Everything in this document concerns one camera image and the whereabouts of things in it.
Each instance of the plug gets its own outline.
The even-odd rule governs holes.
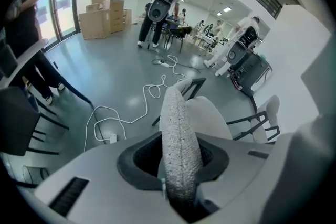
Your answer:
[[[117,141],[117,135],[116,134],[110,134],[110,144],[113,144]]]

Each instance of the extension cord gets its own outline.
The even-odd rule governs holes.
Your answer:
[[[175,70],[174,70],[175,67],[176,67],[176,65],[177,65],[177,63],[178,63],[178,58],[177,58],[176,56],[174,56],[174,55],[167,55],[167,57],[168,57],[170,60],[172,60],[172,61],[174,62],[174,65],[169,66],[167,63],[162,63],[161,61],[160,61],[160,63],[165,64],[164,66],[168,65],[167,67],[169,67],[169,68],[173,68],[173,73],[174,73],[174,74],[179,75],[179,76],[183,76],[183,77],[184,77],[183,79],[179,79],[177,82],[180,82],[180,81],[186,79],[187,77],[186,77],[185,75],[176,73]],[[96,135],[96,125],[97,125],[98,123],[100,123],[100,122],[107,121],[107,120],[115,120],[115,121],[119,121],[119,123],[120,123],[120,125],[121,125],[121,127],[122,127],[122,129],[123,129],[123,132],[124,132],[124,137],[125,137],[125,139],[127,139],[127,137],[126,137],[126,130],[125,130],[125,127],[124,127],[124,125],[123,125],[122,123],[133,124],[134,122],[138,121],[139,119],[142,119],[143,117],[145,117],[145,116],[148,114],[148,104],[147,104],[147,98],[146,98],[146,95],[145,95],[145,88],[148,87],[148,92],[149,92],[149,94],[150,94],[153,98],[155,98],[155,99],[160,98],[160,97],[161,97],[160,86],[165,86],[166,88],[168,88],[168,86],[167,86],[166,84],[164,84],[165,79],[166,79],[166,75],[162,75],[162,76],[161,76],[161,79],[162,79],[162,84],[157,84],[157,85],[154,85],[154,84],[147,84],[147,85],[145,85],[144,87],[142,87],[142,93],[143,93],[143,97],[144,97],[144,99],[145,99],[146,112],[145,112],[144,115],[142,115],[141,117],[135,119],[134,121],[128,122],[128,121],[125,121],[125,120],[120,119],[120,115],[119,115],[119,113],[117,112],[117,110],[115,110],[115,109],[113,109],[113,108],[109,108],[109,107],[107,107],[107,106],[103,106],[103,105],[100,105],[100,106],[96,107],[96,108],[93,110],[93,112],[92,112],[92,114],[91,114],[91,116],[90,116],[90,118],[89,118],[89,120],[88,120],[88,122],[87,122],[87,124],[86,124],[86,128],[85,128],[84,152],[85,152],[85,149],[86,149],[86,142],[87,142],[87,139],[88,139],[88,125],[89,125],[89,122],[90,122],[90,120],[91,120],[91,118],[92,118],[94,112],[95,112],[98,108],[105,108],[105,109],[108,109],[108,110],[112,110],[112,111],[114,111],[114,112],[117,114],[118,118],[110,117],[110,118],[106,118],[106,119],[103,119],[103,120],[100,120],[100,121],[96,122],[96,123],[93,125],[93,132],[94,132],[94,137],[96,138],[96,140],[98,140],[99,142],[110,141],[110,138],[108,138],[108,139],[98,139],[98,138],[97,138],[97,135]],[[155,97],[155,96],[152,94],[152,92],[151,92],[151,88],[152,88],[152,87],[157,87],[157,89],[159,90],[159,95],[158,95],[157,97]]]

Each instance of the desk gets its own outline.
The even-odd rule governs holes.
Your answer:
[[[19,58],[17,58],[17,67],[15,68],[14,72],[11,74],[9,78],[3,77],[0,81],[0,89],[6,88],[10,85],[12,80],[15,76],[18,75],[19,71],[34,57],[38,57],[46,66],[46,68],[61,82],[63,83],[71,92],[77,95],[80,99],[84,100],[85,102],[89,103],[92,107],[92,102],[86,98],[83,94],[77,91],[69,82],[63,78],[60,73],[58,73],[48,59],[44,56],[41,49],[47,44],[45,39],[37,41],[31,47],[29,47]]]

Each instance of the gray floor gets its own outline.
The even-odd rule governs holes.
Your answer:
[[[81,34],[70,37],[60,43],[47,57],[55,62],[59,72],[77,90],[87,96],[94,106],[108,106],[116,109],[121,119],[133,121],[145,113],[145,103],[142,88],[145,84],[161,84],[161,75],[166,75],[166,85],[171,86],[181,76],[173,74],[171,68],[153,65],[153,59],[166,58],[175,55],[178,62],[200,70],[177,66],[177,73],[185,74],[189,78],[205,77],[203,87],[197,95],[206,96],[218,108],[226,121],[240,119],[253,114],[250,100],[237,91],[225,76],[215,77],[213,69],[205,69],[203,60],[204,51],[185,42],[182,52],[179,53],[180,42],[175,40],[169,51],[159,47],[159,52],[139,49],[136,46],[140,26],[133,25],[131,29],[115,33],[107,39],[83,40]],[[148,94],[148,115],[134,124],[125,124],[127,138],[143,134],[152,134],[158,126],[152,127],[151,123],[160,114],[165,93],[161,87],[161,97],[154,99]],[[40,120],[37,130],[45,131],[48,135],[46,142],[31,142],[31,147],[58,151],[59,156],[47,156],[37,153],[26,153],[24,157],[8,156],[8,161],[17,180],[24,180],[22,166],[47,167],[52,173],[83,152],[85,142],[85,127],[92,113],[91,107],[77,98],[67,89],[55,93],[55,100],[51,109],[58,114],[58,121],[68,125],[69,131]],[[97,111],[98,120],[116,117],[113,111],[100,109]],[[93,134],[94,120],[88,127],[88,142],[86,149],[102,145],[96,141]],[[230,127],[233,134],[245,129],[245,126]],[[117,121],[101,123],[101,132],[104,138],[115,133],[118,139],[124,139],[122,127]]]

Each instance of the black vent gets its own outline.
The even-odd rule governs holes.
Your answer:
[[[49,207],[61,216],[66,217],[88,182],[86,179],[73,178]]]

